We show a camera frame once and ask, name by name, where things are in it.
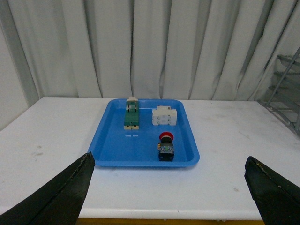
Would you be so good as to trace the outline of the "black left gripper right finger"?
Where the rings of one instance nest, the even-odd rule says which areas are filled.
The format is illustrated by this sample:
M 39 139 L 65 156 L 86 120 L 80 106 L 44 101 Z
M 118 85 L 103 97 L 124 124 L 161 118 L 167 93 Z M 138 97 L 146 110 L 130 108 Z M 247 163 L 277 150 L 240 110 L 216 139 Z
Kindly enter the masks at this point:
M 298 186 L 252 156 L 247 158 L 244 177 L 266 225 L 300 223 Z

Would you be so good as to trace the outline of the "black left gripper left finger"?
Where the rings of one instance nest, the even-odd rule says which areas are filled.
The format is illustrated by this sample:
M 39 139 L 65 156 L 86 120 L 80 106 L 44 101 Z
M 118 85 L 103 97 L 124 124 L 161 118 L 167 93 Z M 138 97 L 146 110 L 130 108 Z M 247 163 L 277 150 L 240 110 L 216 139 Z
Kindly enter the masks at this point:
M 36 192 L 0 216 L 2 225 L 74 225 L 85 201 L 95 160 L 82 155 Z

